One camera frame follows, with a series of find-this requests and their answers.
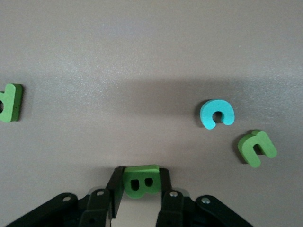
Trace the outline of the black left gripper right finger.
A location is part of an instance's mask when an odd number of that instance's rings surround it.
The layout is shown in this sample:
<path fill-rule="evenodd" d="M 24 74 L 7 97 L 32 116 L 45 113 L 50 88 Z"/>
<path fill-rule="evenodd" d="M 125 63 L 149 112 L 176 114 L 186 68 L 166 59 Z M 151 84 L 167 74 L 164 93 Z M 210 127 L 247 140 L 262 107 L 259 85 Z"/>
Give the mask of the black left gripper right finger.
<path fill-rule="evenodd" d="M 157 227 L 190 227 L 192 215 L 186 211 L 186 199 L 181 191 L 172 188 L 170 173 L 160 168 L 161 209 L 158 213 Z"/>

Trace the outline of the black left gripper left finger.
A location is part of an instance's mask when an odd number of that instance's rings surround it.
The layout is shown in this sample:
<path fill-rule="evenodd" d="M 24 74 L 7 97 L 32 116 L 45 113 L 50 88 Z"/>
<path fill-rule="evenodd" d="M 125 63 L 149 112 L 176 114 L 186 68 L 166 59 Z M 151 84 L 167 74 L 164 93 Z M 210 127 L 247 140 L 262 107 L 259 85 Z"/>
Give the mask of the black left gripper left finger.
<path fill-rule="evenodd" d="M 116 218 L 124 193 L 124 167 L 114 169 L 105 188 L 96 188 L 85 199 L 80 227 L 110 227 Z"/>

